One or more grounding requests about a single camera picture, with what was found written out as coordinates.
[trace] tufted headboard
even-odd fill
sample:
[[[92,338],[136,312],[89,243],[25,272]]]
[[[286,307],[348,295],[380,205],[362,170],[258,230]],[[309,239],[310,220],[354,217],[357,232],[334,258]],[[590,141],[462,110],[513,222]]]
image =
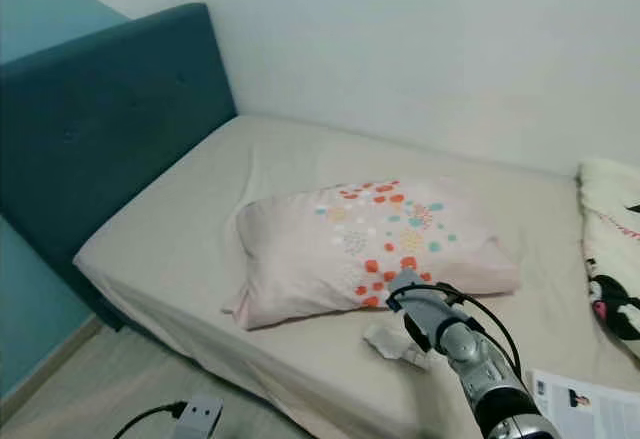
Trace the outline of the tufted headboard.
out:
[[[108,324],[71,260],[110,216],[236,114],[204,4],[2,67],[0,210]]]

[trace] robotic arm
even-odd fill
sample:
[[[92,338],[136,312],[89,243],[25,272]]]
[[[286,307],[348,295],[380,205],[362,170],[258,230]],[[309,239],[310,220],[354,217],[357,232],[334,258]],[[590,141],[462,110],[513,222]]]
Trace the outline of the robotic arm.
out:
[[[425,352],[433,347],[447,356],[460,378],[482,436],[561,439],[540,414],[503,350],[477,321],[451,307],[460,302],[459,293],[439,284],[451,292],[442,299],[433,290],[412,288],[420,284],[424,282],[412,269],[403,270],[389,284],[391,296],[387,304],[394,311],[405,311],[405,327]]]

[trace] mattress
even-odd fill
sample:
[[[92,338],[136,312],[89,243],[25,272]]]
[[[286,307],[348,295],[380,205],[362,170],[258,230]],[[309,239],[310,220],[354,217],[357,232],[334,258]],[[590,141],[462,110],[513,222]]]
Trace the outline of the mattress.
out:
[[[235,229],[245,204],[336,183],[434,176],[455,177],[474,191],[520,267],[520,290],[483,302],[510,329],[524,367],[640,391],[632,359],[592,317],[568,177],[240,116],[120,210],[74,262],[167,345],[272,402],[319,438],[480,437],[444,360],[425,372],[383,359],[362,340],[372,321],[396,323],[390,311],[254,331],[221,312],[245,275]],[[484,322],[473,306],[467,310]]]

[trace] black cable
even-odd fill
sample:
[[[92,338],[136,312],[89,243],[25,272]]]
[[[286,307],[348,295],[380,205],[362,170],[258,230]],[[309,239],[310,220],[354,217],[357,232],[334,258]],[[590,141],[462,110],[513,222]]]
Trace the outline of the black cable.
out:
[[[412,284],[411,286],[400,287],[395,291],[393,291],[389,296],[389,299],[387,300],[388,301],[394,300],[398,294],[404,294],[405,292],[412,291],[415,289],[426,289],[429,291],[444,292],[445,294],[454,294],[460,299],[462,299],[463,301],[469,301],[471,304],[473,304],[482,312],[484,312],[487,316],[489,316],[489,318],[498,326],[498,328],[500,329],[500,332],[502,332],[502,335],[505,337],[505,339],[509,343],[509,347],[511,348],[511,354],[513,355],[513,362],[511,361],[511,358],[508,356],[505,350],[502,348],[502,346],[500,346],[494,338],[492,338],[486,333],[485,335],[491,342],[493,342],[497,347],[500,348],[502,353],[505,355],[505,357],[509,361],[509,365],[513,369],[513,372],[515,373],[515,375],[518,376],[518,379],[522,380],[522,366],[520,364],[520,354],[518,353],[518,348],[516,347],[515,342],[513,342],[513,339],[511,338],[511,334],[509,334],[509,331],[507,331],[507,328],[504,327],[504,324],[502,324],[500,319],[498,319],[497,316],[493,312],[491,312],[489,308],[487,308],[487,306],[485,306],[475,298],[471,297],[470,295],[460,292],[456,289],[453,289],[450,287],[438,286],[438,285],[431,285],[431,284]]]
[[[186,401],[178,401],[178,402],[174,402],[173,404],[165,404],[164,406],[158,406],[158,407],[154,407],[153,409],[149,409],[148,411],[144,411],[138,414],[133,419],[131,419],[129,422],[127,422],[125,426],[122,429],[120,429],[120,431],[118,431],[118,433],[115,436],[113,436],[113,439],[120,439],[122,435],[125,432],[127,432],[129,429],[131,429],[136,423],[138,423],[145,417],[150,416],[151,414],[166,411],[166,412],[170,412],[171,416],[177,419],[180,417],[180,415],[182,414],[182,412],[186,407],[187,407]]]

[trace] wooden floor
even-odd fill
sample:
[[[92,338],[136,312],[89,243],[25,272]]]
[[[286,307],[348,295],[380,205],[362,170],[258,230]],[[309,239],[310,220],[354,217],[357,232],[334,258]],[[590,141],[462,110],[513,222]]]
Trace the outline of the wooden floor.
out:
[[[207,374],[139,334],[104,327],[0,429],[3,439],[111,439],[146,409],[195,393],[224,401],[215,439],[309,439],[265,402]],[[175,419],[151,416],[123,439],[170,438]]]

